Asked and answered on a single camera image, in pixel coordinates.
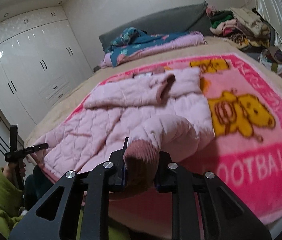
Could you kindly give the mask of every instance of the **yellow cartoon bear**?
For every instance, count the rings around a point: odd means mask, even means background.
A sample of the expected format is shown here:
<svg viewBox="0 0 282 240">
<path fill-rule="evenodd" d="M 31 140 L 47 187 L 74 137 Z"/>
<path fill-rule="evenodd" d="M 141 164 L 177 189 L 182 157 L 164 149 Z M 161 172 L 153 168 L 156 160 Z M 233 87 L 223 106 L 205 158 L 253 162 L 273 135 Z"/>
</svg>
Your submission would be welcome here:
<svg viewBox="0 0 282 240">
<path fill-rule="evenodd" d="M 228 70 L 230 67 L 224 59 L 205 59 L 191 61 L 190 67 L 199 67 L 202 73 L 217 73 L 222 70 Z"/>
<path fill-rule="evenodd" d="M 262 142 L 263 137 L 254 133 L 253 125 L 269 129 L 276 125 L 272 114 L 252 94 L 236 96 L 233 90 L 223 91 L 220 98 L 208 99 L 208 103 L 216 137 L 239 131 L 244 137 Z"/>
</svg>

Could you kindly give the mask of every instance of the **folded pink blanket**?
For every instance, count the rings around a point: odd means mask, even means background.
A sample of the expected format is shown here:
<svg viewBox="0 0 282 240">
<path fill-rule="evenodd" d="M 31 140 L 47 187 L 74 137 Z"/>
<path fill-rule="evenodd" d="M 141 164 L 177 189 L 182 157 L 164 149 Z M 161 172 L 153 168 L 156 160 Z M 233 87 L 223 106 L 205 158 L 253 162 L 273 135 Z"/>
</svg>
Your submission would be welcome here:
<svg viewBox="0 0 282 240">
<path fill-rule="evenodd" d="M 163 45 L 153 46 L 153 47 L 148 47 L 146 49 L 138 50 L 136 53 L 132 55 L 125 56 L 124 59 L 120 61 L 120 64 L 165 51 L 170 51 L 170 50 L 180 49 L 190 46 L 198 46 L 203 44 L 206 44 L 203 35 L 198 32 L 193 32 L 188 35 L 181 36 L 180 38 L 177 38 Z M 111 53 L 105 54 L 103 61 L 101 61 L 100 63 L 100 68 L 112 67 L 110 56 Z"/>
</svg>

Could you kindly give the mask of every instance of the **clothing tag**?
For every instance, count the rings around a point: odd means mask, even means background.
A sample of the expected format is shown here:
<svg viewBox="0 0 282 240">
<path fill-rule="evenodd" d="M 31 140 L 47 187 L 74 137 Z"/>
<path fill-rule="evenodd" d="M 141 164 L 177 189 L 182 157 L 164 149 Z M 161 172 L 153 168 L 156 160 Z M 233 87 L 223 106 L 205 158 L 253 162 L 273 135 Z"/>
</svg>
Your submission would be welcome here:
<svg viewBox="0 0 282 240">
<path fill-rule="evenodd" d="M 141 74 L 135 75 L 134 78 L 151 77 L 151 76 L 152 76 L 152 72 L 147 72 L 147 73 L 141 73 Z"/>
</svg>

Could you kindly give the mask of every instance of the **metal screw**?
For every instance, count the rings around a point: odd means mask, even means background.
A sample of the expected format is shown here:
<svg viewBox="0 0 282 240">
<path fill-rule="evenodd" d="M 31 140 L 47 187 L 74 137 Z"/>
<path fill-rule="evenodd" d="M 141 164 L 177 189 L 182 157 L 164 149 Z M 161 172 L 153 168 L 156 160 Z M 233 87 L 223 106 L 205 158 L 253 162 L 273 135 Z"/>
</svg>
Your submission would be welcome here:
<svg viewBox="0 0 282 240">
<path fill-rule="evenodd" d="M 75 176 L 75 171 L 68 171 L 65 176 L 69 179 L 73 178 Z"/>
<path fill-rule="evenodd" d="M 176 164 L 176 163 L 169 163 L 168 164 L 168 168 L 174 170 L 174 169 L 178 168 L 178 164 Z"/>
<path fill-rule="evenodd" d="M 113 163 L 112 162 L 103 163 L 103 167 L 106 168 L 106 169 L 112 168 L 113 167 Z"/>
<path fill-rule="evenodd" d="M 208 179 L 213 179 L 214 178 L 214 173 L 211 172 L 211 171 L 208 171 L 205 173 L 205 176 L 208 178 Z"/>
</svg>

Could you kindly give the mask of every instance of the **door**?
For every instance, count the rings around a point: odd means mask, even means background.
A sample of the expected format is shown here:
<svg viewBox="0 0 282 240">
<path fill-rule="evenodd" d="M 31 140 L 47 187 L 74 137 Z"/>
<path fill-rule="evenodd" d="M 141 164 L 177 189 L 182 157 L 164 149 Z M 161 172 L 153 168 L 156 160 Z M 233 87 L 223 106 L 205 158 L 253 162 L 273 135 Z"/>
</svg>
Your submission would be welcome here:
<svg viewBox="0 0 282 240">
<path fill-rule="evenodd" d="M 24 18 L 28 25 L 28 29 L 48 24 L 53 21 L 48 8 L 26 12 L 24 13 Z"/>
<path fill-rule="evenodd" d="M 10 125 L 18 125 L 20 137 L 26 140 L 34 129 L 35 122 L 31 119 L 17 95 L 13 92 L 12 87 L 0 62 L 0 109 Z"/>
<path fill-rule="evenodd" d="M 37 52 L 35 34 L 32 30 L 28 30 L 15 36 L 14 41 L 19 59 L 24 66 L 25 73 L 32 87 L 35 87 L 39 92 L 44 90 L 48 86 L 51 77 L 42 61 L 42 57 Z"/>
<path fill-rule="evenodd" d="M 28 29 L 67 19 L 62 6 L 48 7 L 24 13 Z"/>
<path fill-rule="evenodd" d="M 48 113 L 49 108 L 39 96 L 35 82 L 31 82 L 27 69 L 21 60 L 23 49 L 13 37 L 0 44 L 2 68 L 12 85 L 12 91 L 17 95 L 25 110 L 33 121 L 38 124 Z"/>
<path fill-rule="evenodd" d="M 46 24 L 32 30 L 32 34 L 35 36 L 33 45 L 36 47 L 40 59 L 42 59 L 50 80 L 64 76 L 68 65 L 63 40 L 57 33 L 55 24 Z"/>
<path fill-rule="evenodd" d="M 93 75 L 93 70 L 87 62 L 81 47 L 75 38 L 68 20 L 60 21 L 57 24 L 60 28 L 61 36 L 64 40 L 64 43 L 66 44 L 66 47 L 70 50 L 71 60 L 74 60 L 77 69 L 80 70 L 81 73 L 83 73 L 83 76 L 81 76 L 81 82 L 83 82 L 84 80 L 88 79 Z"/>
<path fill-rule="evenodd" d="M 0 22 L 0 43 L 28 29 L 24 15 L 20 14 Z"/>
</svg>

